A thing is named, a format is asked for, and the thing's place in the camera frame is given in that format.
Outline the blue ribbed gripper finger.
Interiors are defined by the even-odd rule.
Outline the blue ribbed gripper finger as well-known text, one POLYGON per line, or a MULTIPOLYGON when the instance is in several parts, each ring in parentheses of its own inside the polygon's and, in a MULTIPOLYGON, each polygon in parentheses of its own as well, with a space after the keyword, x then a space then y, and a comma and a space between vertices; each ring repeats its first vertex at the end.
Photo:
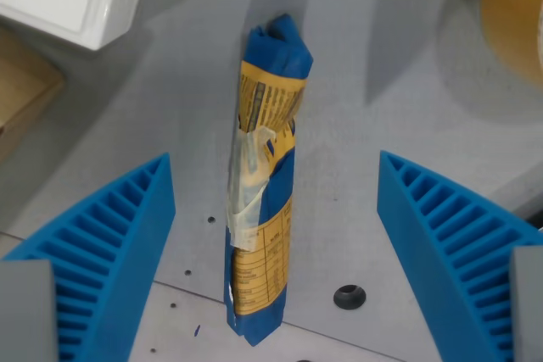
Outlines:
POLYGON ((53 268, 62 361, 126 361, 176 214, 167 153, 66 210, 5 259, 53 268))
POLYGON ((509 264, 542 244, 526 221, 450 179, 380 153, 378 215, 444 361, 512 361, 509 264))

